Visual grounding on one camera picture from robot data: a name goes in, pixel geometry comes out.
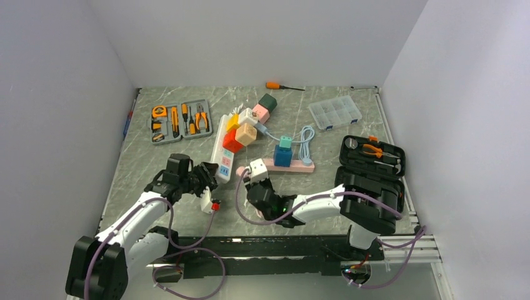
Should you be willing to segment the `black plastic tool case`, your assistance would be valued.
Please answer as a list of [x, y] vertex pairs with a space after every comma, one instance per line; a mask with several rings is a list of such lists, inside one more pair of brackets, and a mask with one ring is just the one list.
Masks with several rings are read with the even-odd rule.
[[359, 176], [387, 185], [397, 191], [397, 210], [400, 213], [403, 212], [404, 184], [401, 182], [401, 178], [404, 177], [406, 171], [401, 174], [390, 174], [388, 167], [379, 166], [373, 163], [373, 161], [396, 163], [397, 159], [385, 156], [381, 159], [374, 156], [364, 156], [361, 154], [363, 144], [372, 144], [385, 152], [400, 156], [400, 161], [406, 168], [406, 153], [403, 148], [379, 141], [374, 136], [361, 137], [348, 135], [342, 139], [339, 152], [340, 166], [337, 168], [334, 184], [338, 186], [342, 183], [344, 184], [349, 176]]

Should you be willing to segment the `white power strip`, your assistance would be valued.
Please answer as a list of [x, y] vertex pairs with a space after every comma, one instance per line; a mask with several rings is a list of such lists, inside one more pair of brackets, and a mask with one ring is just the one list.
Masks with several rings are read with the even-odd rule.
[[234, 153], [223, 147], [228, 121], [229, 115], [223, 114], [219, 126], [217, 127], [216, 138], [211, 154], [211, 162], [218, 165], [215, 177], [219, 183], [228, 183], [234, 169]]

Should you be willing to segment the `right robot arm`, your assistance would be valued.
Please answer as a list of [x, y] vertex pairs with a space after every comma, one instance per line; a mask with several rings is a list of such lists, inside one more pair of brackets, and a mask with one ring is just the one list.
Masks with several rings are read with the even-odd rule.
[[403, 215], [399, 197], [383, 191], [374, 198], [340, 184], [316, 194], [279, 195], [267, 174], [255, 176], [245, 169], [239, 183], [246, 188], [246, 201], [262, 221], [247, 222], [260, 226], [277, 224], [284, 228], [303, 226], [318, 219], [342, 216], [351, 223], [344, 250], [351, 259], [360, 259], [381, 235], [395, 233], [396, 221]]

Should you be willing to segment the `grey tool tray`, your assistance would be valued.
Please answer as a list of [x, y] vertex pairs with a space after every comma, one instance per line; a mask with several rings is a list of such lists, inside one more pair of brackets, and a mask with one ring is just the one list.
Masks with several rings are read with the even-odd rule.
[[152, 144], [175, 143], [183, 139], [210, 136], [213, 124], [205, 99], [162, 104], [151, 108], [147, 126]]

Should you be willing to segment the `clear plastic organizer box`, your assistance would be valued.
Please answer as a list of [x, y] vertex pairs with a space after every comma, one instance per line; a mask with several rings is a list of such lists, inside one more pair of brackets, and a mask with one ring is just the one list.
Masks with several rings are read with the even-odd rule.
[[317, 127], [322, 131], [356, 124], [363, 118], [349, 95], [314, 102], [308, 108]]

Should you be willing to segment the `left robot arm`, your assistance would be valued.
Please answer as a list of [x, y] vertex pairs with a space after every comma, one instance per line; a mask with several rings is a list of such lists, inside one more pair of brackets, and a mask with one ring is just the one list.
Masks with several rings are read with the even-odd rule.
[[218, 187], [213, 162], [194, 164], [186, 154], [171, 154], [166, 167], [146, 185], [139, 199], [115, 223], [94, 237], [80, 237], [73, 248], [65, 292], [80, 299], [121, 299], [128, 281], [160, 258], [174, 261], [179, 253], [200, 245], [178, 243], [178, 232], [153, 223], [184, 194], [209, 196]]

